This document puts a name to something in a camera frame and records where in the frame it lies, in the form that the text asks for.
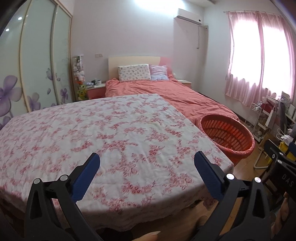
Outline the person's right hand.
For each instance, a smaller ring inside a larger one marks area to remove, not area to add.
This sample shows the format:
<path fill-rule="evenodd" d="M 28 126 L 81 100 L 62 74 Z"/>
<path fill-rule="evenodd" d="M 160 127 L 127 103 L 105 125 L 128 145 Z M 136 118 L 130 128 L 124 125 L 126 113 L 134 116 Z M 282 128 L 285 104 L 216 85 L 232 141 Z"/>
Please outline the person's right hand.
<path fill-rule="evenodd" d="M 271 240 L 295 240 L 295 201 L 287 192 L 271 226 Z"/>

